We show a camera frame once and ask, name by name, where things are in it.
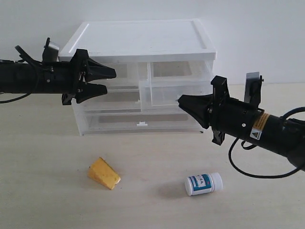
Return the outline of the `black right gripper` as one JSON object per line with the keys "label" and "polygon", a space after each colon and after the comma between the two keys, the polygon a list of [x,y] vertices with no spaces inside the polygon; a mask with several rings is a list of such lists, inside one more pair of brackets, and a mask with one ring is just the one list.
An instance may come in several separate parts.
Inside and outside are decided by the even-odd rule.
{"label": "black right gripper", "polygon": [[227,78],[215,76],[211,85],[213,94],[185,95],[178,100],[178,106],[202,128],[212,127],[212,142],[221,145],[226,134],[240,139],[247,138],[254,122],[264,110],[230,96]]}

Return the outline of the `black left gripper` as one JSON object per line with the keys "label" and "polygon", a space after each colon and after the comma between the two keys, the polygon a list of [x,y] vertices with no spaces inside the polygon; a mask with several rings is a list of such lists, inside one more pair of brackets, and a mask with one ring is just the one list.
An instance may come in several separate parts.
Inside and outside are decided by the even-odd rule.
{"label": "black left gripper", "polygon": [[116,71],[89,58],[88,51],[77,49],[70,61],[41,62],[39,94],[61,94],[63,105],[76,99],[80,104],[88,99],[106,95],[105,85],[86,83],[101,79],[114,79]]}

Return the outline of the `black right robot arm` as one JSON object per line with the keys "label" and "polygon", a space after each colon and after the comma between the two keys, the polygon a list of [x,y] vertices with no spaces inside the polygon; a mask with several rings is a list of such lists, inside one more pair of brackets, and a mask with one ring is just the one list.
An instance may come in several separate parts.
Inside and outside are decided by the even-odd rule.
{"label": "black right robot arm", "polygon": [[183,94],[178,105],[201,127],[212,129],[212,142],[217,145],[230,135],[242,140],[242,145],[250,143],[244,149],[258,146],[287,158],[295,169],[276,176],[283,178],[305,169],[305,122],[290,118],[305,109],[298,107],[280,117],[266,113],[259,108],[263,81],[260,73],[247,73],[244,100],[240,101],[229,95],[227,78],[217,75],[211,81],[212,94]]}

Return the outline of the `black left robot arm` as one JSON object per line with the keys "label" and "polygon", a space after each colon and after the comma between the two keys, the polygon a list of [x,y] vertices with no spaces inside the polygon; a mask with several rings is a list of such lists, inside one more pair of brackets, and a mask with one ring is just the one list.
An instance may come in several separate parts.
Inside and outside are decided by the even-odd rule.
{"label": "black left robot arm", "polygon": [[93,84],[95,80],[114,79],[116,71],[102,65],[77,49],[70,61],[42,61],[32,59],[20,46],[20,61],[1,60],[0,91],[19,94],[23,99],[31,94],[61,94],[62,105],[80,104],[107,94],[107,87]]}

